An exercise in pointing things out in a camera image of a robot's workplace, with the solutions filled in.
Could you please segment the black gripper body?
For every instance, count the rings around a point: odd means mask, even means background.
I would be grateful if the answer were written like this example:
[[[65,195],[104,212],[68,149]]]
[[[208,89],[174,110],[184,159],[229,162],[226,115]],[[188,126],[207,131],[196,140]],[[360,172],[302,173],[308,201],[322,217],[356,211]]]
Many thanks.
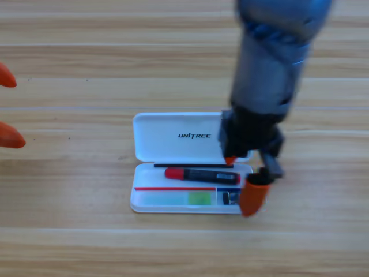
[[[258,114],[242,107],[233,107],[221,112],[219,142],[223,158],[244,158],[250,151],[258,151],[263,166],[247,179],[256,183],[272,184],[283,177],[277,160],[284,143],[278,124],[286,117],[286,106],[278,108],[276,114]]]

